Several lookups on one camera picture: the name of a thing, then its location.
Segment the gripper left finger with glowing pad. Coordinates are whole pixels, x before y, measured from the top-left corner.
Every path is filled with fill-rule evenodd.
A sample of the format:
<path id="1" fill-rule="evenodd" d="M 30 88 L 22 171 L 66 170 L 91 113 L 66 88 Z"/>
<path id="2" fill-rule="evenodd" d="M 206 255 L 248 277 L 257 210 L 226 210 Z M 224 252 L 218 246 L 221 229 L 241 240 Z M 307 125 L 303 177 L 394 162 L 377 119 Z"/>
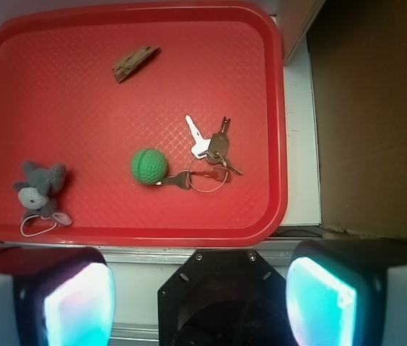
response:
<path id="1" fill-rule="evenodd" d="M 97 249 L 0 247 L 0 345 L 108 345 L 114 314 Z"/>

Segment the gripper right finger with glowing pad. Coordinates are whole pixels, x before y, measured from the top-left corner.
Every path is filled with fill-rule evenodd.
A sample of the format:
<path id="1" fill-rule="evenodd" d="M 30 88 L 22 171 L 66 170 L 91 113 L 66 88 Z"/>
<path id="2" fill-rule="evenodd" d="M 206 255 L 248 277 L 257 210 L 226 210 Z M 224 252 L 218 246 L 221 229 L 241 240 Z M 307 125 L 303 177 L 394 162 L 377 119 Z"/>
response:
<path id="1" fill-rule="evenodd" d="M 286 308 L 298 345 L 407 345 L 407 238 L 301 241 Z"/>

